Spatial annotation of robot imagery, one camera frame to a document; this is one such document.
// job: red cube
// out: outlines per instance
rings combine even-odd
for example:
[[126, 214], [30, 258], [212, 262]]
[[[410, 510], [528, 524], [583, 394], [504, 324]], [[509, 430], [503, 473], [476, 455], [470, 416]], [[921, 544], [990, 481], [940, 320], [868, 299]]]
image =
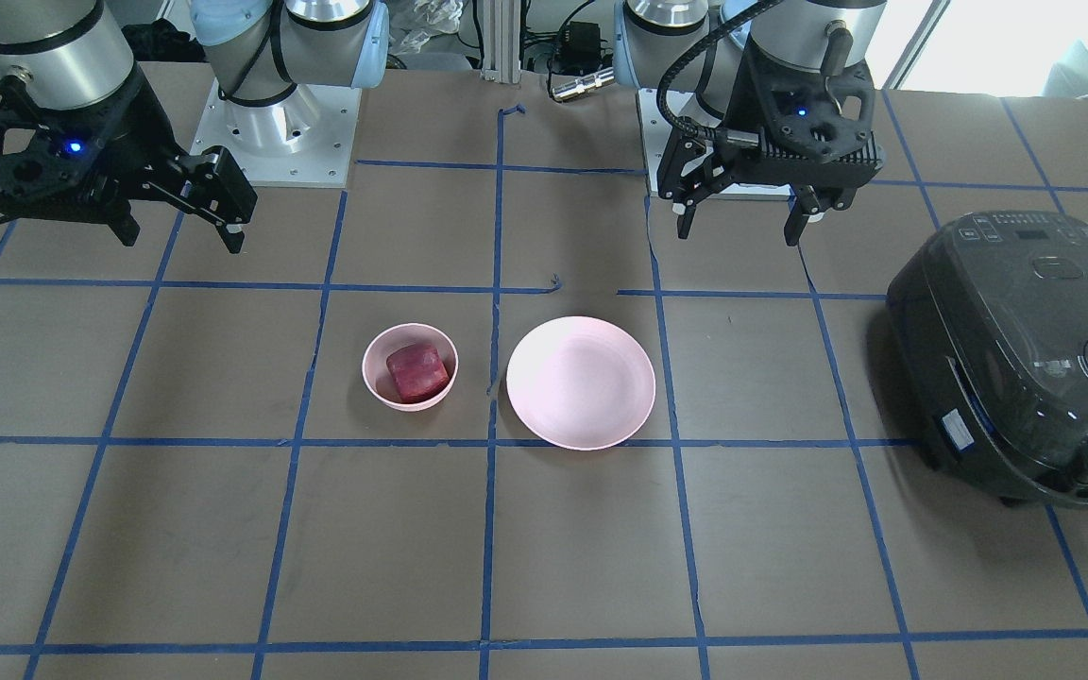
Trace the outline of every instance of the red cube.
[[415, 405], [434, 397], [447, 386], [447, 368], [431, 343], [401, 347], [384, 360], [403, 404]]

